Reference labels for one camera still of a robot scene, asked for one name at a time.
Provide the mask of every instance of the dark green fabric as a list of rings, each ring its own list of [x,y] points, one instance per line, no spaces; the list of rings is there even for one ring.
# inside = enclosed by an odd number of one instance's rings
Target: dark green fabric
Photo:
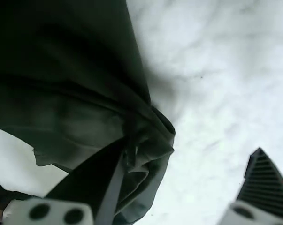
[[[66,171],[138,134],[115,224],[149,210],[175,131],[151,105],[124,0],[0,1],[0,128]]]

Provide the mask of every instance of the hole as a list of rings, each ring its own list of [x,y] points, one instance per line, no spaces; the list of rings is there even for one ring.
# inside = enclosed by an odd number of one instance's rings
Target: hole
[[[37,220],[37,219],[42,219],[47,216],[49,212],[49,205],[48,204],[39,204],[36,205],[31,211],[30,211],[30,219],[32,220]]]
[[[80,209],[69,210],[65,216],[64,221],[67,224],[77,224],[83,219],[84,213]]]
[[[243,217],[246,217],[246,218],[248,218],[248,219],[254,219],[253,214],[252,214],[249,210],[247,210],[247,209],[245,209],[245,208],[243,208],[243,207],[237,206],[237,207],[234,207],[233,210],[234,210],[237,214],[239,214],[239,215],[241,215],[241,216],[243,216]]]

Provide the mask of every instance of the white plastic part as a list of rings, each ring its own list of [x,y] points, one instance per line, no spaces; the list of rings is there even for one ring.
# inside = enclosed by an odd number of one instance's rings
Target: white plastic part
[[[236,212],[239,211],[238,209],[244,210],[251,216],[247,217]],[[246,202],[236,201],[230,205],[218,225],[283,225],[283,219]]]
[[[42,218],[32,218],[32,210],[40,205],[48,206],[48,212]],[[31,198],[21,203],[13,202],[9,208],[4,225],[93,225],[92,211],[84,203]],[[80,211],[83,216],[77,222],[67,223],[65,217],[72,210]]]

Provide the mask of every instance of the ridged black surface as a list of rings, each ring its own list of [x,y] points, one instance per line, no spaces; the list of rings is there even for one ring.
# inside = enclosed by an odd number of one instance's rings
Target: ridged black surface
[[[283,178],[261,148],[250,156],[237,199],[283,218]]]

